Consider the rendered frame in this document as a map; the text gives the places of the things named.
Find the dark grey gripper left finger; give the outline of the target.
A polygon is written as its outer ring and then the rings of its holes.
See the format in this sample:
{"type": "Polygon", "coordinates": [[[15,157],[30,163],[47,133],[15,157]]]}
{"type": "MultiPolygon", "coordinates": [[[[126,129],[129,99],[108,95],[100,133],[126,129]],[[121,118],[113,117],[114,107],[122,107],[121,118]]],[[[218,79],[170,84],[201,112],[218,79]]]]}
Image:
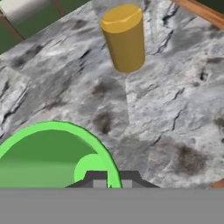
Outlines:
{"type": "Polygon", "coordinates": [[[106,188],[108,173],[106,171],[88,171],[84,179],[73,183],[68,188],[106,188]]]}

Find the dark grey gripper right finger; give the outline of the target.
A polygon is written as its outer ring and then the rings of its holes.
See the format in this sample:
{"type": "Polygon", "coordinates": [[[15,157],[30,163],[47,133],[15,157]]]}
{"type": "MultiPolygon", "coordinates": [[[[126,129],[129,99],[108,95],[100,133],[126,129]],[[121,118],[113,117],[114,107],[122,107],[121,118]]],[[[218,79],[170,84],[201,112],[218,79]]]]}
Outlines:
{"type": "Polygon", "coordinates": [[[120,171],[120,177],[123,188],[158,188],[157,185],[142,179],[139,171],[120,171]]]}

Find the green cup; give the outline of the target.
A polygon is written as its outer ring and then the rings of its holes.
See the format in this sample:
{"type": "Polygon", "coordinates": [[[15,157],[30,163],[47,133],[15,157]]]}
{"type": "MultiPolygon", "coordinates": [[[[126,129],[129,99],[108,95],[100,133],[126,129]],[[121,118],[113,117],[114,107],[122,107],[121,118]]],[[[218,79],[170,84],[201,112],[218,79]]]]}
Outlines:
{"type": "Polygon", "coordinates": [[[122,186],[111,154],[90,131],[70,122],[38,122],[0,144],[0,188],[66,188],[88,171],[122,186]]]}

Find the wooden stool with white seat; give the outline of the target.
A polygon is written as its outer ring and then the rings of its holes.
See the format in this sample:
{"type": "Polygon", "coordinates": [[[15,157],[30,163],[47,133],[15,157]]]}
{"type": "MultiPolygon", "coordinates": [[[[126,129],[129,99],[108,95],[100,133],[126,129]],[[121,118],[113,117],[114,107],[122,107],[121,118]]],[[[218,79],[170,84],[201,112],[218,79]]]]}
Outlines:
{"type": "Polygon", "coordinates": [[[22,42],[24,38],[14,27],[14,23],[22,22],[35,13],[40,12],[53,2],[59,15],[65,16],[60,0],[0,0],[0,20],[12,35],[22,42]]]}

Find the brown wooden stool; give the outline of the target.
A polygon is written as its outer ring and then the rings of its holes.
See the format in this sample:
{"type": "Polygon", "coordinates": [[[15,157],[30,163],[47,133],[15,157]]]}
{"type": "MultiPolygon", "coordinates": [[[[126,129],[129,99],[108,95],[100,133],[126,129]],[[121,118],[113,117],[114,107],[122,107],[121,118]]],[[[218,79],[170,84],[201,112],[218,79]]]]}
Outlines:
{"type": "Polygon", "coordinates": [[[221,179],[219,181],[215,181],[210,184],[211,188],[224,188],[224,179],[221,179]]]}
{"type": "Polygon", "coordinates": [[[224,30],[224,14],[214,10],[197,0],[172,0],[175,4],[224,30]]]}

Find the yellow cylindrical pitcher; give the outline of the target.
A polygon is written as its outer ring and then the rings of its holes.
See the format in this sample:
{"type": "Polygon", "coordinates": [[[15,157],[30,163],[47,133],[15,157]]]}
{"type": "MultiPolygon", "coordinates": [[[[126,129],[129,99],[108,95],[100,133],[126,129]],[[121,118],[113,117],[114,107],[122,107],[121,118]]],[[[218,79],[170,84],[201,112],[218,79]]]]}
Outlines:
{"type": "Polygon", "coordinates": [[[144,64],[144,17],[139,6],[123,4],[108,10],[101,30],[117,71],[132,73],[144,64]]]}

